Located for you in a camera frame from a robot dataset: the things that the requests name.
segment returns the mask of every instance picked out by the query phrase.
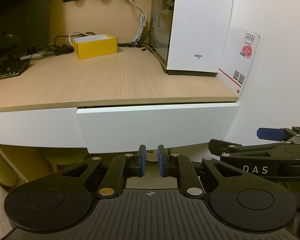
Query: poster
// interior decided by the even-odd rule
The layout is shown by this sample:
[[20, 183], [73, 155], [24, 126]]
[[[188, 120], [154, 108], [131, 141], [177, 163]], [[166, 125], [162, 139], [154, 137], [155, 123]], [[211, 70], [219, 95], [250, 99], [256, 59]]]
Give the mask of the poster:
[[247, 81], [259, 38], [256, 32], [229, 26], [217, 78], [238, 98]]

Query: crosshair marking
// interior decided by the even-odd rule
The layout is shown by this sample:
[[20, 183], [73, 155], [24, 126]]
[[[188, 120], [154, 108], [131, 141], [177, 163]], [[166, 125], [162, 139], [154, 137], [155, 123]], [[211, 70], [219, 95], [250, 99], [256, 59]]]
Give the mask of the crosshair marking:
[[153, 191], [149, 191], [148, 193], [146, 193], [147, 195], [149, 195], [150, 197], [154, 196], [156, 193], [154, 193]]

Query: desk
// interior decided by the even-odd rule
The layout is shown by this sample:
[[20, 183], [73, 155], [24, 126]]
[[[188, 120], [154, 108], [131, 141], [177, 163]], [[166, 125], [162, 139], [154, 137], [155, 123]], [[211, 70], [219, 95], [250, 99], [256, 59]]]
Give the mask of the desk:
[[21, 76], [0, 80], [0, 144], [90, 153], [154, 149], [159, 141], [184, 146], [222, 138], [238, 109], [217, 78], [168, 76], [137, 48], [33, 62]]

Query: white computer case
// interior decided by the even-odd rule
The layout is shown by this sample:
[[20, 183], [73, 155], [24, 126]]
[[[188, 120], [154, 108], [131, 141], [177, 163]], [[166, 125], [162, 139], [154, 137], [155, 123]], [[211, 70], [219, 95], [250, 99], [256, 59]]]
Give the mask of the white computer case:
[[215, 76], [233, 0], [153, 0], [150, 45], [169, 74]]

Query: computer monitor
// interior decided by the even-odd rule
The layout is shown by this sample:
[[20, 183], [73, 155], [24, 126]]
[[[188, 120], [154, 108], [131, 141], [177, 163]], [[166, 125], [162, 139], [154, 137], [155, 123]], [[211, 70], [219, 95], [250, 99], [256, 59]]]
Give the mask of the computer monitor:
[[0, 57], [50, 42], [50, 0], [0, 0]]

